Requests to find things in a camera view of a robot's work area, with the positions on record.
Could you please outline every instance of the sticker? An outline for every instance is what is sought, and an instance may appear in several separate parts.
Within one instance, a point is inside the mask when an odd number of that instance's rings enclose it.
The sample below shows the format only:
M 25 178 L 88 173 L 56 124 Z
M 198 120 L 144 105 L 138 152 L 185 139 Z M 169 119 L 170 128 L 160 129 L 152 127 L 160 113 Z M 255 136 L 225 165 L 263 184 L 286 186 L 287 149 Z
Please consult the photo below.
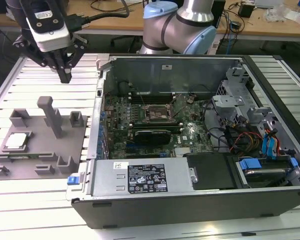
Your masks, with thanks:
M 162 65 L 162 70 L 172 70 L 172 65 Z
M 130 165 L 127 168 L 129 193 L 147 194 L 168 192 L 164 164 Z
M 34 13 L 35 17 L 37 19 L 48 19 L 52 17 L 52 11 L 41 11 L 41 12 L 35 12 Z
M 128 165 L 128 161 L 115 161 L 113 163 L 113 169 L 127 169 Z

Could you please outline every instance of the wooden desk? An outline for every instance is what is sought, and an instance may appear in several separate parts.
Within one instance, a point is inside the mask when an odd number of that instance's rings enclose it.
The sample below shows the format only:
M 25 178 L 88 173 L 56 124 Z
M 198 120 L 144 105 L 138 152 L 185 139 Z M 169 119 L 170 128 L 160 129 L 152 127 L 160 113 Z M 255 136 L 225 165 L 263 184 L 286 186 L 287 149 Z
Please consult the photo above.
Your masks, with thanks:
M 102 12 L 90 7 L 93 0 L 69 0 L 67 13 L 78 14 L 84 13 L 85 16 L 93 16 Z M 103 10 L 112 10 L 121 8 L 123 5 L 117 0 L 105 0 L 95 3 L 95 7 Z M 107 17 L 90 23 L 90 26 L 84 28 L 79 33 L 82 34 L 109 34 L 109 35 L 139 35 L 143 34 L 144 9 L 142 3 L 131 6 L 130 16 L 128 18 Z M 4 31 L 16 31 L 18 24 L 8 18 L 5 14 L 0 14 L 0 28 Z
M 227 0 L 225 9 L 232 3 L 238 2 L 237 0 Z M 292 10 L 297 7 L 298 0 L 285 0 L 286 6 Z M 231 11 L 238 13 L 239 7 L 234 7 Z M 267 22 L 264 19 L 265 9 L 256 9 L 252 12 L 250 18 L 244 18 L 245 28 L 240 34 L 255 35 L 255 36 L 269 36 L 269 37 L 300 37 L 300 25 L 295 21 L 286 19 L 285 22 Z M 242 23 L 239 17 L 230 13 L 230 19 Z M 225 18 L 222 18 L 222 23 L 218 28 L 218 33 L 225 32 Z
M 227 0 L 225 8 L 238 0 Z M 101 12 L 90 8 L 92 0 L 70 0 L 67 8 L 68 14 L 84 13 L 85 16 L 92 16 Z M 297 7 L 298 0 L 286 0 L 285 3 L 290 9 Z M 100 4 L 95 3 L 96 7 L 104 10 L 117 9 L 122 7 L 120 2 L 116 0 L 103 1 Z M 237 13 L 239 7 L 232 9 Z M 294 21 L 286 20 L 285 22 L 266 22 L 264 19 L 265 10 L 256 9 L 250 18 L 244 18 L 245 28 L 238 35 L 238 39 L 245 40 L 270 40 L 270 41 L 290 41 L 300 42 L 300 25 Z M 230 14 L 231 20 L 241 20 L 234 14 Z M 221 39 L 225 33 L 225 19 L 221 20 L 221 24 L 217 29 L 217 38 Z M 131 7 L 131 13 L 128 18 L 108 17 L 91 22 L 90 26 L 84 28 L 79 33 L 82 34 L 109 34 L 109 35 L 142 35 L 143 34 L 143 6 L 142 3 Z M 18 25 L 4 14 L 0 14 L 0 27 L 4 31 L 16 31 Z

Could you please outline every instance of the wire bundle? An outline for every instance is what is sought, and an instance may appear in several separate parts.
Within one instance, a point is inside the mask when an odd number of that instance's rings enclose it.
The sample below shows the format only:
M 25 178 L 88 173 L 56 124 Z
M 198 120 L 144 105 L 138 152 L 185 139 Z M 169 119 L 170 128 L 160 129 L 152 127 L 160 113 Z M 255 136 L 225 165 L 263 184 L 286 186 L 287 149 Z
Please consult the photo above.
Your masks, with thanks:
M 271 131 L 266 129 L 265 132 L 269 134 Z M 275 135 L 273 135 L 272 138 L 275 141 L 275 153 L 277 156 L 280 156 L 280 140 Z
M 138 4 L 142 4 L 143 7 L 145 7 L 145 0 L 142 0 L 141 2 L 136 2 L 136 3 L 132 3 L 130 5 L 127 5 L 128 8 L 134 6 L 134 5 L 138 5 Z M 94 10 L 97 10 L 97 11 L 100 11 L 100 12 L 103 12 L 103 13 L 116 13 L 116 12 L 122 12 L 122 11 L 125 11 L 126 10 L 126 7 L 123 6 L 123 7 L 120 7 L 120 8 L 117 8 L 117 9 L 111 9 L 111 10 L 104 10 L 104 9 L 101 9 L 99 7 L 96 7 L 95 6 L 95 3 L 100 3 L 100 0 L 95 0 L 93 1 L 91 4 L 90 4 L 90 8 L 94 9 Z
M 237 151 L 236 151 L 234 146 L 239 142 L 240 139 L 242 139 L 244 137 L 247 137 L 248 140 L 249 140 L 248 146 L 245 149 L 243 149 L 243 151 L 240 150 L 240 149 L 237 149 Z M 230 148 L 230 152 L 233 151 L 233 153 L 237 154 L 238 157 L 242 157 L 245 154 L 250 153 L 251 151 L 254 151 L 254 150 L 258 149 L 262 139 L 263 138 L 260 136 L 260 134 L 258 134 L 256 132 L 245 131 L 243 133 L 240 133 L 239 136 L 234 141 L 234 146 L 232 146 Z
M 233 7 L 235 7 L 235 5 L 233 5 L 233 4 L 231 4 L 228 9 L 224 9 L 223 13 L 222 13 L 222 16 L 225 17 L 226 30 L 225 30 L 225 33 L 223 35 L 223 38 L 220 40 L 220 45 L 223 45 L 222 43 L 225 41 L 226 38 L 228 39 L 228 45 L 227 45 L 226 54 L 229 54 L 230 51 L 233 49 L 234 45 L 237 42 L 238 34 L 241 33 L 245 29 L 245 27 L 246 27 L 245 20 L 241 16 L 239 16 L 237 13 L 235 13 L 234 11 L 231 11 L 231 9 Z M 241 19 L 242 25 L 241 25 L 240 29 L 236 30 L 236 29 L 233 29 L 231 27 L 232 21 L 230 19 L 229 13 L 232 13 L 232 14 L 236 15 L 238 18 Z M 231 42 L 232 42 L 232 34 L 234 34 L 234 38 L 233 38 L 234 42 L 231 44 Z

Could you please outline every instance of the blue latch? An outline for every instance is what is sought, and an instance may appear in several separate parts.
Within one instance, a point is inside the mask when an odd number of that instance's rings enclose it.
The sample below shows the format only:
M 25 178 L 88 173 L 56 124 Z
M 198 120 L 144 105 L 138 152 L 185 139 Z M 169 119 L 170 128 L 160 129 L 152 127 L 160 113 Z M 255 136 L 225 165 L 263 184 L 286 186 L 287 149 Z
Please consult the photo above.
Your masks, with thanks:
M 68 185 L 79 185 L 80 183 L 79 176 L 68 176 L 67 184 Z
M 297 160 L 294 158 L 294 157 L 292 157 L 291 159 L 290 159 L 290 161 L 291 161 L 291 164 L 292 164 L 292 166 L 295 168 L 295 167 L 297 167 L 299 164 L 298 164 L 298 162 L 297 162 Z
M 239 162 L 242 170 L 261 169 L 261 164 L 257 158 L 244 158 Z

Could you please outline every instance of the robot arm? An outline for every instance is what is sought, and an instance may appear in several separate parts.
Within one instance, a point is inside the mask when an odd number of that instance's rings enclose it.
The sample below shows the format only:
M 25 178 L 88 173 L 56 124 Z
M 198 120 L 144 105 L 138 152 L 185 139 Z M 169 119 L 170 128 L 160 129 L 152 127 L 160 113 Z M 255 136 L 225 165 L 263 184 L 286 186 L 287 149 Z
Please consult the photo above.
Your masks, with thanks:
M 91 17 L 67 15 L 65 2 L 69 0 L 6 0 L 21 35 L 13 45 L 42 67 L 49 66 L 57 72 L 62 83 L 72 78 L 71 69 L 85 53 L 88 41 L 75 32 L 87 27 L 91 21 L 130 14 L 125 0 L 121 0 L 126 13 L 101 13 Z M 72 54 L 67 48 L 74 46 Z
M 204 54 L 216 36 L 212 26 L 213 0 L 184 0 L 178 9 L 169 1 L 156 1 L 144 8 L 141 54 Z

